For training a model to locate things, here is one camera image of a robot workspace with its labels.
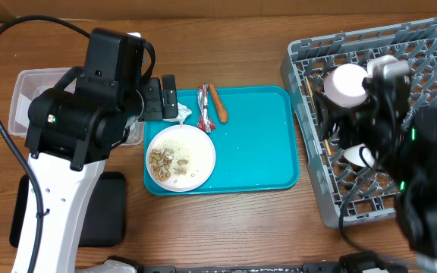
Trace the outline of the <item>white tissue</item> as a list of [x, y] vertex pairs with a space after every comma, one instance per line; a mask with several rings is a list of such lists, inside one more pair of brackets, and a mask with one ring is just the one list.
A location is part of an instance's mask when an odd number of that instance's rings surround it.
[[187, 117], [192, 114], [192, 111], [186, 106], [178, 103], [178, 115], [176, 118], [165, 119], [165, 121], [170, 123], [183, 124]]

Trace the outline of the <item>white paper cup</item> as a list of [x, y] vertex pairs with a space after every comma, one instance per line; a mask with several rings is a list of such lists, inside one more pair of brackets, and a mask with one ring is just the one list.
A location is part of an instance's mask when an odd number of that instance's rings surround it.
[[375, 159], [364, 144], [346, 149], [343, 156], [350, 163], [360, 167], [372, 167], [375, 164]]

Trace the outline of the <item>pink bowl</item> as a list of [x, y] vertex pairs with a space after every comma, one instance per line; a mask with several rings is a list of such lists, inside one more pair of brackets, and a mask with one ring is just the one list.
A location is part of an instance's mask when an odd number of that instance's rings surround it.
[[367, 71], [357, 64], [343, 64], [334, 69], [325, 79], [324, 92], [336, 105], [353, 108], [367, 97], [362, 82]]

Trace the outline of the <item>red silver snack wrapper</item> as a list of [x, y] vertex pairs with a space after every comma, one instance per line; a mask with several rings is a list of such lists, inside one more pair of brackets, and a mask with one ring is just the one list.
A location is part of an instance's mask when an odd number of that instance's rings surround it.
[[209, 117], [208, 95], [209, 85], [207, 83], [204, 83], [203, 85], [198, 87], [197, 99], [200, 110], [200, 118], [197, 127], [206, 133], [211, 133], [215, 129], [215, 124]]

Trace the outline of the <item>wooden chopstick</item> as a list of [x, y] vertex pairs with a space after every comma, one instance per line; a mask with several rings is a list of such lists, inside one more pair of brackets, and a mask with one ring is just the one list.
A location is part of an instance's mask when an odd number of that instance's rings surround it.
[[[311, 89], [311, 87], [310, 87], [310, 82], [309, 82], [309, 80], [308, 80], [307, 77], [305, 77], [305, 84], [306, 84], [306, 87], [307, 87], [308, 93], [309, 93], [309, 95], [310, 95], [310, 98], [312, 99], [313, 110], [315, 111], [316, 115], [319, 117], [319, 114], [317, 113], [317, 110], [316, 110], [315, 102], [313, 101], [313, 91], [312, 91], [312, 89]], [[326, 152], [327, 152], [328, 156], [331, 156], [331, 155], [332, 155], [332, 152], [331, 152], [331, 150], [330, 150], [328, 140], [327, 140], [327, 139], [324, 139], [324, 140], [323, 140], [323, 143], [324, 143], [324, 146], [325, 146], [325, 149], [326, 149]]]

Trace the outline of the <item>orange carrot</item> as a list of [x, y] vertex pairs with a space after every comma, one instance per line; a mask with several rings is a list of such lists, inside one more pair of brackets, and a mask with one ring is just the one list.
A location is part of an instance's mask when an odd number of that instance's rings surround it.
[[215, 106], [215, 110], [217, 111], [218, 118], [223, 124], [226, 124], [228, 122], [228, 112], [223, 102], [221, 101], [215, 86], [211, 83], [209, 85], [209, 88], [212, 94], [212, 100], [214, 102], [214, 106]]

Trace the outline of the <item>white bowl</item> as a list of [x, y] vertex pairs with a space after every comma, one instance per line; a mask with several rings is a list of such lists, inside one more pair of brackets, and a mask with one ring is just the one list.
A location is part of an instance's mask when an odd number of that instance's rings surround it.
[[392, 55], [384, 55], [367, 62], [368, 78], [382, 78], [393, 80], [394, 78], [410, 76], [410, 65], [406, 60], [398, 60]]

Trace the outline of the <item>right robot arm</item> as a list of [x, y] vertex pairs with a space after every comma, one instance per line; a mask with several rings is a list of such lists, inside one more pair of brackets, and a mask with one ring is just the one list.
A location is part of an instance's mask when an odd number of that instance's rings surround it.
[[323, 139], [337, 134], [339, 146], [363, 144], [374, 158], [371, 171], [385, 171], [398, 185], [396, 221], [410, 248], [437, 260], [437, 107], [409, 111], [410, 73], [366, 77], [367, 100], [353, 108], [314, 96]]

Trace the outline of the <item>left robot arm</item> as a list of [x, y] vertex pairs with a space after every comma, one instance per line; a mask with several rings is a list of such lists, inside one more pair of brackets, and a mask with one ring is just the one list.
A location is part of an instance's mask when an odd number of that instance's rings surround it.
[[175, 79], [143, 68], [139, 36], [96, 28], [86, 59], [28, 110], [25, 145], [36, 185], [28, 190], [15, 272], [72, 272], [95, 185], [132, 124], [178, 116]]

